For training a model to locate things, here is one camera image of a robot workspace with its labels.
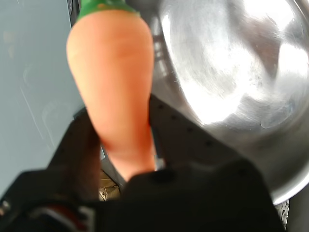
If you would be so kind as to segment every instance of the stainless steel bowl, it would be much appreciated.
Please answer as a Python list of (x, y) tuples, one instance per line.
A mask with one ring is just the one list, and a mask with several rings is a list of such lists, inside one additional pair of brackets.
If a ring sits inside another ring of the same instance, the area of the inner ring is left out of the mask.
[(274, 204), (309, 182), (308, 0), (129, 0), (153, 93), (258, 167)]

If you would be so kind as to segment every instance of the screw hole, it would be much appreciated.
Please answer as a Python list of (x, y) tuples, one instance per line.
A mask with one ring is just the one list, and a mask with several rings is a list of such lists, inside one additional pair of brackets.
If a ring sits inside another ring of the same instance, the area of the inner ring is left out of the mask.
[(213, 145), (212, 141), (206, 141), (205, 146), (211, 147)]

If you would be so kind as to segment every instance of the gray surface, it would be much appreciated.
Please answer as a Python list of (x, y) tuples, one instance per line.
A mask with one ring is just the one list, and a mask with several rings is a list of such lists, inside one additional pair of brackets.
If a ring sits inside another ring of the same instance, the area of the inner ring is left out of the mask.
[(128, 0), (153, 93), (258, 167), (275, 204), (309, 181), (308, 25), (293, 0)]
[(45, 167), (83, 107), (66, 61), (66, 0), (0, 0), (0, 195)]

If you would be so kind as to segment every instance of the orange carrot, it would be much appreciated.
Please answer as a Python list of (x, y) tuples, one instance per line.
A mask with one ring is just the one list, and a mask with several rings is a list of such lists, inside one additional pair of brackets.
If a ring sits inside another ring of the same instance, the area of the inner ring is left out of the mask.
[(153, 171), (148, 100), (154, 64), (146, 23), (133, 13), (89, 14), (67, 42), (70, 69), (92, 123), (120, 174)]

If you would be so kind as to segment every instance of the light blue wall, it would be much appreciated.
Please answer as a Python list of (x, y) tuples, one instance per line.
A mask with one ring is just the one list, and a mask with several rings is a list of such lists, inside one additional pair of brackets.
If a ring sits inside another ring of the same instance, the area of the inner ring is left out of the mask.
[(0, 0), (0, 195), (44, 168), (83, 107), (66, 60), (67, 0)]

